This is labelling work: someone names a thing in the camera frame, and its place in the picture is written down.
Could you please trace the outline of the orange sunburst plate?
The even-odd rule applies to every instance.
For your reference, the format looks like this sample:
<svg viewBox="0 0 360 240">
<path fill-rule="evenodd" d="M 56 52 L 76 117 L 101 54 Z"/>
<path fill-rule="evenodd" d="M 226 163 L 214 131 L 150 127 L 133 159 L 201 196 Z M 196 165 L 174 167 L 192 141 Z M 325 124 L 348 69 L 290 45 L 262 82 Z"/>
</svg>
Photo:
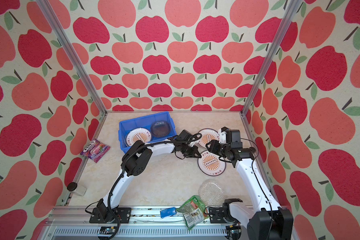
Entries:
<svg viewBox="0 0 360 240">
<path fill-rule="evenodd" d="M 206 144 L 211 140 L 220 140 L 220 134 L 214 129 L 202 129 L 199 133 L 202 134 L 202 137 L 198 140 L 197 144 L 202 148 L 205 148 Z"/>
<path fill-rule="evenodd" d="M 146 128 L 135 128 L 126 136 L 126 145 L 131 147 L 136 141 L 148 143 L 152 140 L 151 132 Z"/>
<path fill-rule="evenodd" d="M 206 150 L 201 153 L 201 156 L 198 159 L 198 167 L 204 174 L 210 177 L 217 177 L 226 170 L 227 164 L 220 161 L 217 155 Z"/>
</svg>

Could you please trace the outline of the blue plastic bin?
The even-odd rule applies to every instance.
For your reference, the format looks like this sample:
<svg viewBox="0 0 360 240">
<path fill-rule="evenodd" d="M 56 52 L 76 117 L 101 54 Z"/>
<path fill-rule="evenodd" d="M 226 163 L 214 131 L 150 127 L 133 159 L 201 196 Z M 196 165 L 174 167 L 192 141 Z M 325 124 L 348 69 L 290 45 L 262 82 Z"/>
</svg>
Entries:
<svg viewBox="0 0 360 240">
<path fill-rule="evenodd" d="M 168 122 L 171 126 L 171 132 L 163 138 L 155 138 L 152 135 L 152 140 L 148 143 L 164 141 L 164 140 L 168 139 L 169 137 L 173 137 L 177 134 L 174 121 L 171 118 L 169 112 L 161 112 L 161 113 L 147 115 L 147 116 L 143 116 L 143 117 L 139 117 L 139 118 L 121 121 L 121 122 L 119 122 L 119 131 L 118 131 L 121 150 L 124 153 L 126 153 L 131 148 L 126 145 L 126 136 L 131 130 L 133 130 L 135 128 L 146 128 L 151 132 L 151 125 L 157 121 Z"/>
</svg>

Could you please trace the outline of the clear textured glass plate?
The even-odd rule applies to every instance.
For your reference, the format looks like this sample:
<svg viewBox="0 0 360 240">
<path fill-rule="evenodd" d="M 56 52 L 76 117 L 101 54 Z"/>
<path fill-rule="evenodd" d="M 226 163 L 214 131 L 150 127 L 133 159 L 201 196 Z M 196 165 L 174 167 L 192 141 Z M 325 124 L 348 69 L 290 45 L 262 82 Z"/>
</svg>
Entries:
<svg viewBox="0 0 360 240">
<path fill-rule="evenodd" d="M 215 180 L 206 180 L 199 188 L 199 196 L 206 206 L 220 207 L 226 194 Z"/>
</svg>

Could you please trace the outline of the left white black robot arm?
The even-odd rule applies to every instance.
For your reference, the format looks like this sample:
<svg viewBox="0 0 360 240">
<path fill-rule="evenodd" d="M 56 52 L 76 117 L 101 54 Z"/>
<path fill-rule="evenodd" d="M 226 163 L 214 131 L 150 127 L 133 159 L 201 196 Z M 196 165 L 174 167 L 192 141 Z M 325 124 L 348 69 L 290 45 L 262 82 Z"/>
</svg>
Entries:
<svg viewBox="0 0 360 240">
<path fill-rule="evenodd" d="M 146 169 L 152 157 L 180 152 L 184 158 L 201 158 L 198 147 L 190 146 L 190 143 L 175 139 L 150 144 L 135 142 L 123 156 L 119 176 L 108 194 L 97 203 L 92 213 L 93 217 L 106 223 L 117 219 L 116 207 L 119 206 L 122 196 L 132 180 Z"/>
</svg>

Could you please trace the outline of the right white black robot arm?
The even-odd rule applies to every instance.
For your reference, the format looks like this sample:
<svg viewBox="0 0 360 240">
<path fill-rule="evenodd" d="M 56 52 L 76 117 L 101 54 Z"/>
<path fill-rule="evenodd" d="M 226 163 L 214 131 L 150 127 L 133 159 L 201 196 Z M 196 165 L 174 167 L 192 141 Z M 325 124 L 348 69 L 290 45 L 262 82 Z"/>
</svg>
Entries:
<svg viewBox="0 0 360 240">
<path fill-rule="evenodd" d="M 239 142 L 223 144 L 217 140 L 210 141 L 206 147 L 210 153 L 232 163 L 253 204 L 250 210 L 241 202 L 228 203 L 229 217 L 246 227 L 250 240 L 290 240 L 294 217 L 268 189 L 256 164 L 255 150 L 243 148 Z"/>
</svg>

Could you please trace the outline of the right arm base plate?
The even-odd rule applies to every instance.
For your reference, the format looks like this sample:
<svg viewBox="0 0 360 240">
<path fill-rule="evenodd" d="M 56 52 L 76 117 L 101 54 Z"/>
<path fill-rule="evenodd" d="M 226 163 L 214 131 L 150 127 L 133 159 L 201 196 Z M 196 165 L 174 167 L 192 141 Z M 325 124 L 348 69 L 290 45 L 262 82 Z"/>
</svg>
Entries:
<svg viewBox="0 0 360 240">
<path fill-rule="evenodd" d="M 205 208 L 205 213 L 209 216 L 210 222 L 213 224 L 235 225 L 239 223 L 237 219 L 231 216 L 227 205 L 223 205 L 220 208 L 208 206 Z"/>
</svg>

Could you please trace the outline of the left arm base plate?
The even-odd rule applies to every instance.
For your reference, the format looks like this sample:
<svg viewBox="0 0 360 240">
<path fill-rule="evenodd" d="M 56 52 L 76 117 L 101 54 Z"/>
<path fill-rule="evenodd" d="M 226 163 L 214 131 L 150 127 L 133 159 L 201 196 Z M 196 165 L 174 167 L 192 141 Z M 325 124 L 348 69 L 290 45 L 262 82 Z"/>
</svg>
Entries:
<svg viewBox="0 0 360 240">
<path fill-rule="evenodd" d="M 119 218 L 119 222 L 121 224 L 129 223 L 132 211 L 131 208 L 114 208 L 112 210 L 114 215 Z M 94 208 L 93 214 L 90 217 L 89 222 L 91 224 L 116 224 L 117 221 L 115 220 L 114 215 L 111 214 L 111 212 L 107 208 Z"/>
</svg>

